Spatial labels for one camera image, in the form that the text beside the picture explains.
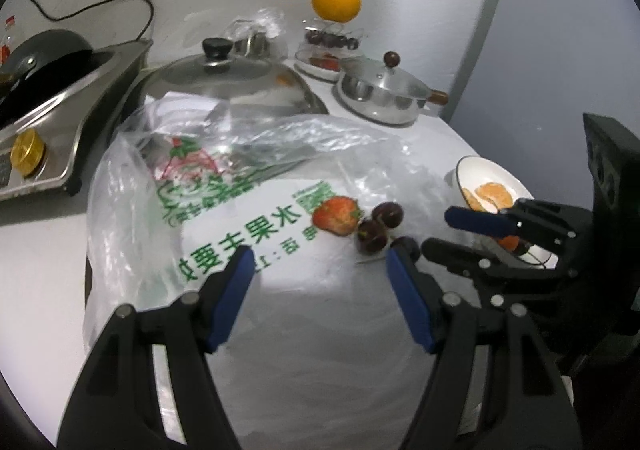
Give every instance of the black power cord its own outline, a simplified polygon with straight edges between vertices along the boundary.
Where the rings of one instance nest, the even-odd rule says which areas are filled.
[[[97,8],[98,6],[109,4],[110,2],[115,2],[116,0],[101,0],[100,2],[96,2],[95,4],[91,4],[90,6],[86,6],[85,8],[82,8],[82,10],[78,10],[75,13],[71,13],[65,16],[60,16],[60,17],[51,16],[49,13],[47,13],[44,10],[44,8],[40,5],[40,3],[37,0],[28,0],[28,1],[30,1],[36,8],[38,8],[38,11],[42,14],[42,16],[47,20],[49,20],[50,22],[62,22],[63,20],[68,20],[70,18],[73,18],[81,13],[84,13],[85,11],[92,10],[93,8]],[[136,37],[136,40],[140,40],[142,36],[146,33],[146,30],[149,29],[149,26],[151,26],[151,23],[153,22],[154,16],[156,14],[156,7],[154,6],[151,0],[142,0],[142,1],[146,3],[149,7],[149,20],[146,21],[145,27],[143,27],[140,34]]]

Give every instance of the screw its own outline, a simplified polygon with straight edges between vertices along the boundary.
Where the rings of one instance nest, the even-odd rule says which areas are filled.
[[[133,313],[133,306],[130,306],[129,304],[119,305],[116,309],[116,316],[118,318],[125,319],[131,313]]]
[[[491,297],[491,305],[494,307],[502,307],[504,305],[504,297],[502,295],[493,295]]]
[[[452,292],[448,292],[445,293],[442,296],[442,301],[451,307],[455,307],[457,305],[462,304],[462,299],[460,298],[460,295],[458,295],[457,293],[452,293]]]
[[[518,318],[522,318],[524,315],[527,314],[527,308],[524,307],[522,304],[515,303],[511,305],[511,314],[513,314],[514,316],[517,316]]]
[[[194,305],[200,300],[200,295],[197,291],[188,291],[180,297],[180,302],[184,305]]]

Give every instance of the frying pan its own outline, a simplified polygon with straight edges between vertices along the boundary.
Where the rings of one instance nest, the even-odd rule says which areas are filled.
[[[17,47],[0,66],[0,128],[86,74],[92,52],[66,29],[43,31]]]

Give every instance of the yellow knob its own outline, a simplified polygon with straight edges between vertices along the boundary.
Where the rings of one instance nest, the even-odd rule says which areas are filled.
[[[44,141],[35,129],[28,128],[15,138],[11,149],[11,166],[20,172],[22,177],[27,178],[40,166],[45,149]]]

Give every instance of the white table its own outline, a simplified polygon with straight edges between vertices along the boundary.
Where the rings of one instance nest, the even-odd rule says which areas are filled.
[[[309,84],[332,115],[363,121],[338,104],[331,84]],[[409,128],[373,126],[405,139],[421,153],[424,165],[443,177],[461,157],[474,154],[437,116],[421,115]],[[0,224],[5,224],[0,226],[0,370],[52,442],[84,363],[83,202],[81,195],[73,201],[45,196],[0,204]],[[42,214],[65,216],[43,220]],[[18,222],[24,218],[31,222]]]

